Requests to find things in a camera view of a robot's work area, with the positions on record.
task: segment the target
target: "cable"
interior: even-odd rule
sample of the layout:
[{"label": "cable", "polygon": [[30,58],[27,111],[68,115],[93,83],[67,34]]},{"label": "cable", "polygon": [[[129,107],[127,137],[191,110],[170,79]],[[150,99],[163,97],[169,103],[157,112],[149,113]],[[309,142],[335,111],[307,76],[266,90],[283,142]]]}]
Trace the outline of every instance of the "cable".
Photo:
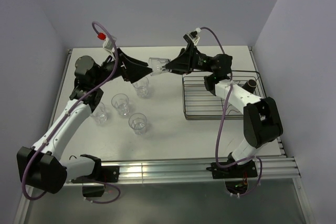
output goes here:
[{"label": "cable", "polygon": [[[216,34],[215,34],[210,28],[208,28],[208,27],[206,27],[206,26],[203,26],[203,27],[201,27],[200,29],[201,29],[201,30],[208,30],[210,33],[212,33],[212,35],[215,37],[215,39],[216,39],[216,41],[217,41],[219,47],[221,48],[222,53],[225,54],[224,49],[223,49],[223,47],[222,47],[222,44],[221,44],[221,42],[219,41],[219,39],[218,39],[218,37],[216,36]],[[232,79],[233,79],[233,74],[232,74],[232,72],[231,72],[230,81],[232,81]],[[263,162],[261,161],[261,158],[260,158],[260,157],[258,157],[258,156],[251,156],[251,157],[245,157],[245,158],[242,158],[242,159],[237,160],[237,161],[235,161],[235,162],[233,162],[233,163],[230,163],[230,164],[228,164],[228,165],[221,165],[221,164],[219,163],[219,158],[218,158],[219,142],[220,142],[220,139],[221,139],[221,133],[222,133],[222,129],[223,129],[224,121],[225,121],[225,113],[226,113],[226,110],[227,110],[228,100],[229,100],[230,95],[231,95],[231,93],[232,93],[232,89],[233,89],[233,85],[232,85],[232,83],[231,83],[231,84],[230,84],[229,92],[228,92],[228,94],[227,94],[227,96],[226,96],[226,99],[225,99],[225,102],[224,102],[224,106],[223,106],[223,115],[222,115],[222,118],[221,118],[221,121],[220,121],[221,123],[220,123],[220,125],[219,125],[219,130],[218,130],[218,135],[217,135],[217,141],[216,141],[215,158],[216,158],[216,165],[217,165],[219,168],[229,168],[229,167],[231,167],[231,166],[233,166],[233,165],[236,165],[236,164],[238,164],[238,163],[240,163],[240,162],[242,162],[242,161],[251,160],[251,159],[253,159],[253,158],[257,158],[257,159],[259,160],[259,162],[260,162],[260,172],[259,172],[259,177],[258,177],[257,183],[254,185],[254,187],[253,187],[251,190],[249,190],[249,191],[247,191],[246,193],[240,195],[240,196],[243,196],[243,195],[247,195],[247,194],[249,194],[251,191],[253,191],[253,190],[258,186],[258,184],[260,183],[260,180],[261,180],[261,174],[262,174],[262,171],[263,171]]]},{"label": "cable", "polygon": [[73,106],[71,106],[71,108],[68,110],[68,113],[66,113],[63,118],[59,121],[59,123],[55,126],[55,128],[53,129],[53,131],[50,133],[50,135],[44,140],[44,142],[42,143],[42,145],[40,146],[40,148],[33,154],[33,156],[31,157],[31,159],[29,160],[25,171],[23,173],[22,176],[22,192],[23,195],[29,199],[29,200],[37,200],[40,199],[42,196],[44,196],[46,194],[46,191],[44,191],[41,195],[37,196],[37,197],[32,197],[28,194],[27,190],[26,190],[26,180],[27,180],[27,176],[28,176],[28,172],[30,167],[32,166],[32,163],[34,162],[35,158],[37,157],[37,155],[44,149],[44,147],[46,147],[51,138],[55,135],[55,133],[59,130],[59,128],[64,124],[65,120],[67,119],[67,117],[70,116],[70,114],[72,113],[72,111],[76,108],[76,106],[82,102],[87,96],[91,95],[93,92],[95,92],[96,90],[98,90],[101,86],[103,86],[106,82],[108,82],[112,76],[114,75],[114,73],[117,70],[117,66],[118,66],[118,60],[119,60],[119,55],[118,55],[118,50],[117,50],[117,46],[115,45],[115,41],[113,40],[112,35],[106,30],[105,27],[103,27],[100,23],[93,21],[92,22],[92,27],[95,30],[95,32],[98,34],[98,30],[96,29],[96,26],[99,26],[108,36],[108,38],[111,40],[112,44],[113,44],[113,48],[114,48],[114,54],[115,54],[115,64],[113,67],[112,72],[110,73],[110,75],[105,79],[105,81],[103,81],[101,84],[97,85],[95,88],[91,89],[89,92],[87,92],[85,95],[83,95],[80,99],[78,99]]},{"label": "cable", "polygon": [[106,183],[106,182],[92,180],[92,179],[90,179],[88,181],[94,182],[94,183],[98,183],[98,184],[102,184],[102,185],[105,185],[105,186],[113,187],[113,188],[115,188],[118,191],[118,195],[114,199],[108,200],[108,201],[96,201],[96,200],[92,200],[92,199],[88,199],[88,198],[85,198],[85,200],[87,200],[87,201],[89,201],[91,203],[95,203],[95,204],[109,204],[109,203],[112,203],[112,202],[116,201],[120,197],[121,190],[120,190],[120,188],[118,186],[115,186],[113,184]]}]

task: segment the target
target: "dish rack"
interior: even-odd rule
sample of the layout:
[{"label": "dish rack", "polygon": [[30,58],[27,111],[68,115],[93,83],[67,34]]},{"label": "dish rack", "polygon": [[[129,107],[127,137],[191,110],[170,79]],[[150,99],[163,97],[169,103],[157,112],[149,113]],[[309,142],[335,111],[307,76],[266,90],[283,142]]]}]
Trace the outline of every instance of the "dish rack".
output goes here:
[{"label": "dish rack", "polygon": [[[265,98],[266,92],[259,72],[233,70],[233,81],[239,86],[253,79],[257,82],[255,95]],[[183,112],[187,120],[220,120],[223,114],[224,99],[212,95],[205,89],[204,76],[208,72],[196,71],[182,76]],[[230,103],[225,119],[243,119],[243,115]]]}]

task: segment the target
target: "glass cup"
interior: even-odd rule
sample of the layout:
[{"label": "glass cup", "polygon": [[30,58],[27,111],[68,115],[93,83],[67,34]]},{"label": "glass cup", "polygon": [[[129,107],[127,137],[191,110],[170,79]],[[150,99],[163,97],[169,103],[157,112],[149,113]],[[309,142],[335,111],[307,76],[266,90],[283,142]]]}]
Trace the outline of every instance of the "glass cup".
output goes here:
[{"label": "glass cup", "polygon": [[153,70],[151,72],[151,76],[156,76],[161,73],[170,72],[169,69],[166,69],[166,64],[170,62],[170,59],[162,59],[162,58],[149,58],[148,65]]},{"label": "glass cup", "polygon": [[130,112],[129,99],[125,94],[116,94],[111,103],[120,115],[127,115]]},{"label": "glass cup", "polygon": [[105,109],[105,105],[100,102],[95,111],[90,115],[97,123],[104,123],[107,121],[108,116]]},{"label": "glass cup", "polygon": [[128,124],[134,130],[136,135],[143,135],[146,133],[147,118],[144,114],[136,113],[131,115]]},{"label": "glass cup", "polygon": [[148,95],[148,83],[149,81],[147,77],[144,77],[140,79],[139,81],[132,84],[137,92],[136,94],[139,97],[145,97],[146,95]]}]

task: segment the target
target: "table top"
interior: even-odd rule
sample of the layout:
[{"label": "table top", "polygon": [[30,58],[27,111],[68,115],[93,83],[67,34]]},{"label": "table top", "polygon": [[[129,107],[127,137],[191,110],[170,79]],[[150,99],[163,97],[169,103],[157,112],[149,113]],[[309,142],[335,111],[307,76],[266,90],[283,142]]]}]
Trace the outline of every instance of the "table top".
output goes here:
[{"label": "table top", "polygon": [[[125,47],[122,50],[132,58],[147,62],[150,57],[176,58],[182,47]],[[209,56],[220,53],[219,47],[198,47]],[[247,46],[225,46],[225,52],[233,56],[232,69],[255,70]],[[108,53],[102,48],[75,48],[62,85],[55,119],[63,111],[74,88],[76,60],[90,55],[101,64]],[[148,76],[150,94],[140,98],[129,82],[121,77],[106,83],[102,90],[103,102],[108,111],[108,120],[97,124],[86,119],[65,148],[62,160],[70,155],[90,154],[103,161],[136,161],[155,159],[207,158],[215,156],[219,120],[188,121],[183,113],[182,77],[165,73]],[[111,99],[118,93],[130,99],[131,112],[120,116],[112,107]],[[143,113],[149,123],[144,135],[135,135],[128,119],[133,113]],[[243,121],[225,121],[219,156],[226,157],[242,141]],[[277,141],[262,147],[259,155],[281,155]]]}]

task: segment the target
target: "wall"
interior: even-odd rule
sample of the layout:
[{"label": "wall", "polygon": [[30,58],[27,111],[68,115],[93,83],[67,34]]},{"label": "wall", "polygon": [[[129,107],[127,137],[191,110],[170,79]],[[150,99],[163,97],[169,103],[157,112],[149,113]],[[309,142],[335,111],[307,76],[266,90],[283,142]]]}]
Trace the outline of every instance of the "wall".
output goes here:
[{"label": "wall", "polygon": [[0,0],[0,223],[21,197],[16,153],[47,130],[66,52],[36,0]]},{"label": "wall", "polygon": [[319,223],[334,223],[336,0],[278,0],[255,45]]},{"label": "wall", "polygon": [[[185,45],[183,35],[209,26],[225,45],[254,45],[276,0],[39,0],[68,47],[98,47],[98,20],[119,46]],[[210,35],[201,45],[215,45]]]}]

